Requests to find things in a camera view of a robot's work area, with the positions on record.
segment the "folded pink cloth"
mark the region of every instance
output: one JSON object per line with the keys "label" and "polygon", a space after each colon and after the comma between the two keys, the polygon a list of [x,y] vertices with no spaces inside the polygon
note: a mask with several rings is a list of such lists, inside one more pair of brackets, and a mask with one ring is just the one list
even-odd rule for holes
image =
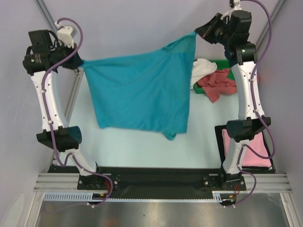
{"label": "folded pink cloth", "polygon": [[236,81],[227,78],[229,72],[230,69],[216,70],[197,82],[212,103],[219,99],[220,94],[237,93]]}
{"label": "folded pink cloth", "polygon": [[[229,144],[231,142],[231,138],[227,134],[226,129],[222,130],[222,137],[223,137],[223,142],[224,142],[224,152],[225,152],[225,156],[226,156],[228,149],[229,149]],[[256,151],[261,156],[268,157],[268,153],[265,148],[264,141],[263,141],[262,132],[255,135],[255,138],[253,140],[251,140],[248,143],[248,145],[250,145],[250,147],[252,149],[254,149],[254,151]],[[243,166],[271,167],[271,163],[270,163],[269,159],[259,158],[254,153],[252,153],[251,150],[249,150],[249,149],[246,149],[242,165]]]}

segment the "white wall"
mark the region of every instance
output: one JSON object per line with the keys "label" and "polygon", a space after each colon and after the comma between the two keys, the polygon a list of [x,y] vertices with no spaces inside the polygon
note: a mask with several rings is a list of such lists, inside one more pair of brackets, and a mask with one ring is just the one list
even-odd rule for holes
{"label": "white wall", "polygon": [[[25,196],[24,210],[28,207],[37,175],[48,167],[51,150],[36,141],[36,134],[42,132],[41,113],[34,85],[22,65],[30,46],[28,31],[47,29],[46,23],[33,0],[2,0],[0,21],[1,225],[18,194]],[[60,92],[66,103],[72,74],[64,76]]]}
{"label": "white wall", "polygon": [[272,44],[259,73],[260,94],[276,142],[275,162],[286,172],[303,211],[303,1],[285,4],[274,24]]}
{"label": "white wall", "polygon": [[[272,11],[277,0],[261,0]],[[84,32],[79,53],[86,60],[149,52],[194,31],[217,12],[229,10],[229,0],[45,0],[53,18],[75,19]],[[252,42],[266,22],[262,9],[243,2],[251,11]],[[221,45],[198,38],[197,57],[224,59]]]}

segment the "table surface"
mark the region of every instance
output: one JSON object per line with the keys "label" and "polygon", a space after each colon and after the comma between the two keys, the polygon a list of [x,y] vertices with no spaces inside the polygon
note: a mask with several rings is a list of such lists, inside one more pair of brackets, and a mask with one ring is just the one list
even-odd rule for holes
{"label": "table surface", "polygon": [[173,141],[156,132],[100,129],[83,76],[70,126],[80,127],[83,137],[80,148],[99,166],[219,168],[221,161],[214,127],[237,119],[238,108],[237,94],[221,95],[213,104],[205,95],[191,91],[187,133],[178,134]]}

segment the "red cloth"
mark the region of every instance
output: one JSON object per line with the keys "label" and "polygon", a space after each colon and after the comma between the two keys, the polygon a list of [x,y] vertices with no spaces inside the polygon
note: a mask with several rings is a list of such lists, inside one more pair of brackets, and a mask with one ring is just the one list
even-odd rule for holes
{"label": "red cloth", "polygon": [[232,95],[237,93],[236,81],[227,78],[229,72],[230,69],[216,70],[197,82],[212,103],[219,99],[220,94]]}

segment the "blue towel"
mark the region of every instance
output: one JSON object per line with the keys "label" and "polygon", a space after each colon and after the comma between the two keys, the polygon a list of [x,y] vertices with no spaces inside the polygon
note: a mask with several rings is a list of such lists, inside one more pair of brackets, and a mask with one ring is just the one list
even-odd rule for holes
{"label": "blue towel", "polygon": [[162,49],[84,61],[100,128],[162,132],[172,140],[187,132],[194,32]]}

